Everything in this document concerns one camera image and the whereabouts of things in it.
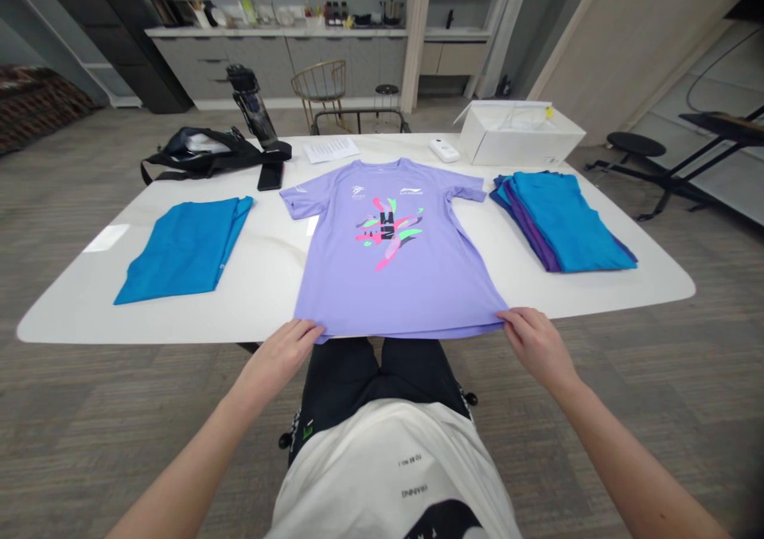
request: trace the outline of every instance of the black phone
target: black phone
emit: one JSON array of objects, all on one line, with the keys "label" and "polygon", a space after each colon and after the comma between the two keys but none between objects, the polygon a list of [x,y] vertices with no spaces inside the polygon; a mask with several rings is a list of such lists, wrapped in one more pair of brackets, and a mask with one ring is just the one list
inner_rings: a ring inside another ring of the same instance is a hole
[{"label": "black phone", "polygon": [[282,162],[264,163],[257,181],[257,190],[281,189],[284,180],[284,164]]}]

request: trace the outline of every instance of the gold chair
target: gold chair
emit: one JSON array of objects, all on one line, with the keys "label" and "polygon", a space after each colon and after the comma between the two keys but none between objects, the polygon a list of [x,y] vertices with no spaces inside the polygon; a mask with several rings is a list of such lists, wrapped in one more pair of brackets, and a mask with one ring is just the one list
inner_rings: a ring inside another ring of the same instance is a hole
[{"label": "gold chair", "polygon": [[[323,63],[311,65],[308,69],[303,69],[300,73],[292,77],[292,90],[302,100],[302,109],[305,111],[305,120],[308,122],[308,129],[313,125],[313,104],[321,104],[326,110],[326,104],[331,103],[332,109],[334,103],[337,102],[337,106],[342,111],[342,102],[340,99],[345,96],[347,89],[345,88],[345,60],[324,61]],[[334,121],[338,127],[342,127],[349,132],[349,129],[345,125],[345,117],[343,115],[337,118],[334,116]],[[329,121],[329,130],[331,131],[332,123]]]}]

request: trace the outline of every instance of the countertop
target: countertop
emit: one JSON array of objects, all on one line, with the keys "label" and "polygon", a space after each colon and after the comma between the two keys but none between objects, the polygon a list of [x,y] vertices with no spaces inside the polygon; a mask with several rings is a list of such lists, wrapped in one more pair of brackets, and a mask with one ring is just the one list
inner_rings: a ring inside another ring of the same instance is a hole
[{"label": "countertop", "polygon": [[156,27],[146,30],[149,37],[406,37],[405,29],[345,29],[308,28],[305,25],[292,27],[263,28],[197,28]]},{"label": "countertop", "polygon": [[[308,28],[304,24],[291,27],[259,28],[197,28],[155,27],[146,30],[149,37],[406,37],[405,29],[345,29]],[[424,31],[424,41],[488,41],[491,32],[478,27],[455,27],[451,29],[428,27]]]},{"label": "countertop", "polygon": [[428,27],[424,30],[424,41],[488,41],[491,32],[478,27]]}]

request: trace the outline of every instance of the hand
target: hand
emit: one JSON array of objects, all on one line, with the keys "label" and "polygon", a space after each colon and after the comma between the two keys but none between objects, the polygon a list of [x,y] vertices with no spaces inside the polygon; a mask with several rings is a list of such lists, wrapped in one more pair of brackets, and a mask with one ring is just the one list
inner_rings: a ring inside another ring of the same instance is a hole
[{"label": "hand", "polygon": [[249,359],[227,399],[254,420],[297,373],[325,330],[313,320],[300,318],[281,326]]},{"label": "hand", "polygon": [[520,363],[554,398],[582,382],[555,325],[534,308],[513,308],[497,314]]}]

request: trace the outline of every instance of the white table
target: white table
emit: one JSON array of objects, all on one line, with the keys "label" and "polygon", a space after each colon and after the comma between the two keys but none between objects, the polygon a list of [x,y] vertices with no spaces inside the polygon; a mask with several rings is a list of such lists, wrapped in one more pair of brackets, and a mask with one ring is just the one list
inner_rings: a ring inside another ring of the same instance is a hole
[{"label": "white table", "polygon": [[[427,144],[433,134],[354,135],[365,162],[408,157],[430,166],[483,177],[493,188],[509,166],[443,164]],[[457,145],[458,136],[439,137]],[[315,137],[292,137],[294,157],[284,187],[297,185],[354,158],[311,165],[302,146]],[[310,236],[309,220],[291,220],[278,191],[256,189],[260,167],[200,181],[163,181],[146,187],[112,225],[129,225],[108,250],[82,252],[37,300],[18,326],[24,342],[68,344],[170,344],[259,342],[292,318]],[[522,168],[533,172],[539,169]],[[560,171],[572,173],[563,165]],[[579,184],[589,205],[639,259],[628,271],[545,272],[515,222],[496,203],[454,199],[454,211],[483,256],[499,293],[510,306],[536,307],[550,318],[617,311],[686,299],[695,285],[679,264],[584,177]],[[219,201],[251,195],[257,201],[236,242],[217,289],[113,306],[127,266],[146,246],[154,222],[184,201]]]}]

